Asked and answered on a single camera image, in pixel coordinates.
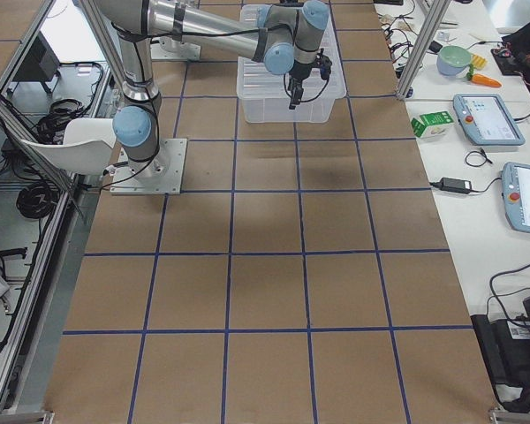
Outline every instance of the tablet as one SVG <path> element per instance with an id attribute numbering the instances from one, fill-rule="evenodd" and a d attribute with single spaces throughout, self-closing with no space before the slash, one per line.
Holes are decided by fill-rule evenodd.
<path id="1" fill-rule="evenodd" d="M 455 95 L 453 109 L 469 140 L 478 146 L 521 146 L 524 137 L 500 95 Z"/>
<path id="2" fill-rule="evenodd" d="M 530 232 L 530 165 L 508 162 L 504 165 L 503 200 L 512 228 Z"/>

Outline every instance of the translucent plastic container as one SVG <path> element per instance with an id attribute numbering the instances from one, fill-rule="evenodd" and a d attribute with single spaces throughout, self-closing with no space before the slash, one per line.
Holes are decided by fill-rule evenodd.
<path id="1" fill-rule="evenodd" d="M 240 20 L 255 24 L 258 4 L 248 4 L 241 10 Z M 345 96 L 344 74 L 337 52 L 336 36 L 331 18 L 322 38 L 324 55 L 332 61 L 329 83 L 321 96 L 310 103 L 301 103 L 295 110 L 289 110 L 289 96 L 284 91 L 283 76 L 272 75 L 264 64 L 249 59 L 238 59 L 238 98 L 247 122 L 326 122 L 336 99 Z M 302 100 L 315 97 L 326 81 L 320 78 L 320 71 L 312 74 L 303 83 Z"/>

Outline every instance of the tiled table surface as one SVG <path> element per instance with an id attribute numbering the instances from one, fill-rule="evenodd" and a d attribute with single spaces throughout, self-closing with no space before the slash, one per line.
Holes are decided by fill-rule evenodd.
<path id="1" fill-rule="evenodd" d="M 190 139 L 184 192 L 102 195 L 46 398 L 56 422 L 488 422 L 375 9 L 330 7 L 349 93 L 323 125 L 245 123 L 223 52 L 155 64 L 162 134 Z"/>
<path id="2" fill-rule="evenodd" d="M 48 0 L 0 0 L 0 77 Z"/>

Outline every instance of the white chair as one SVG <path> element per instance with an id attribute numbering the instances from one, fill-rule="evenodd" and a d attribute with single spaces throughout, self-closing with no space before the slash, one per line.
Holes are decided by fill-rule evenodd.
<path id="1" fill-rule="evenodd" d="M 22 142 L 52 165 L 83 175 L 101 175 L 108 166 L 116 134 L 111 119 L 79 117 L 64 130 L 63 144 Z"/>

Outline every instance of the orange toy carrot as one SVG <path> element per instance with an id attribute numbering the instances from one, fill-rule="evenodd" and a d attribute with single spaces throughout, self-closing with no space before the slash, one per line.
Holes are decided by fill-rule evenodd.
<path id="1" fill-rule="evenodd" d="M 466 75 L 467 79 L 470 80 L 473 84 L 479 84 L 480 86 L 487 86 L 493 88 L 499 88 L 500 86 L 502 86 L 502 84 L 496 79 L 486 77 L 485 75 L 482 75 L 480 73 L 473 73 L 473 69 L 473 65 L 470 64 L 469 72 Z"/>

